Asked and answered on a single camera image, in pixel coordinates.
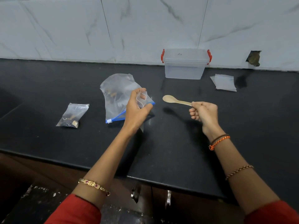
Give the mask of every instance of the orange thread bracelet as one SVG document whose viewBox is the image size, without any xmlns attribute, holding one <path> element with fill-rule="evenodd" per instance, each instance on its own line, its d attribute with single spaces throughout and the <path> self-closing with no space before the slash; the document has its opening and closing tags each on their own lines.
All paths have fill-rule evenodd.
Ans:
<svg viewBox="0 0 299 224">
<path fill-rule="evenodd" d="M 215 148 L 215 146 L 216 146 L 219 142 L 221 142 L 221 141 L 223 141 L 223 140 L 225 140 L 225 139 L 227 139 L 227 138 L 230 138 L 230 136 L 225 136 L 225 137 L 223 137 L 222 139 L 218 140 L 215 144 L 210 145 L 210 146 L 209 146 L 209 149 L 210 149 L 211 151 L 213 151 L 214 148 Z"/>
</svg>

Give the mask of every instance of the transparent plastic box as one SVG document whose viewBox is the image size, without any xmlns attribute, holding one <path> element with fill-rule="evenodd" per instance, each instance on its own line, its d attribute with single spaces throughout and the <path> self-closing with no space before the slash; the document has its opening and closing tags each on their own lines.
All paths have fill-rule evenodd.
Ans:
<svg viewBox="0 0 299 224">
<path fill-rule="evenodd" d="M 204 68 L 212 59 L 205 49 L 164 49 L 165 77 L 172 79 L 201 79 Z"/>
</svg>

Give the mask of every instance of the hand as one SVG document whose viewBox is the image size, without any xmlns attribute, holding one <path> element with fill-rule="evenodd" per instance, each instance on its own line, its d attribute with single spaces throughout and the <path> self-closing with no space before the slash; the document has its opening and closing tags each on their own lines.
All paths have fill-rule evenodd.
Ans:
<svg viewBox="0 0 299 224">
<path fill-rule="evenodd" d="M 146 91 L 146 88 L 133 90 L 127 104 L 126 119 L 123 128 L 131 135 L 134 135 L 137 132 L 153 108 L 152 104 L 147 104 L 142 109 L 138 107 L 136 102 L 137 94 L 144 91 Z"/>
<path fill-rule="evenodd" d="M 189 109 L 192 119 L 202 122 L 202 131 L 210 142 L 218 136 L 225 134 L 218 124 L 218 107 L 208 102 L 192 102 Z"/>
</svg>

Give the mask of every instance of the black countertop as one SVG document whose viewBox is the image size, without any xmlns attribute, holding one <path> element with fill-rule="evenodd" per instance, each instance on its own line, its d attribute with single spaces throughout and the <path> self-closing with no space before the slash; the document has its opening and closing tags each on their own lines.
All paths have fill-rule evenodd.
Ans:
<svg viewBox="0 0 299 224">
<path fill-rule="evenodd" d="M 219 106 L 219 123 L 267 184 L 299 210 L 299 74 L 206 69 L 201 80 L 166 79 L 163 66 L 0 60 L 0 151 L 90 169 L 122 127 L 105 123 L 100 84 L 132 74 L 155 101 L 144 133 L 131 140 L 117 176 L 220 198 L 233 198 L 201 124 L 166 94 Z M 237 92 L 210 76 L 233 75 Z M 56 127 L 69 103 L 90 104 L 79 128 Z"/>
</svg>

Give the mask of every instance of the red handle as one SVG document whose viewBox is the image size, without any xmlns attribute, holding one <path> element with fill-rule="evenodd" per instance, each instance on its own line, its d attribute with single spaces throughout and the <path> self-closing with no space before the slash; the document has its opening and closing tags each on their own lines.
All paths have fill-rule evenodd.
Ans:
<svg viewBox="0 0 299 224">
<path fill-rule="evenodd" d="M 163 52 L 161 54 L 161 61 L 162 61 L 162 63 L 164 63 L 164 61 L 163 61 L 164 52 L 165 52 L 165 49 L 163 49 Z"/>
<path fill-rule="evenodd" d="M 211 52 L 210 52 L 210 50 L 209 50 L 209 49 L 207 50 L 207 54 L 209 55 L 210 62 L 211 62 L 211 60 L 212 60 L 212 55 L 211 55 Z"/>
</svg>

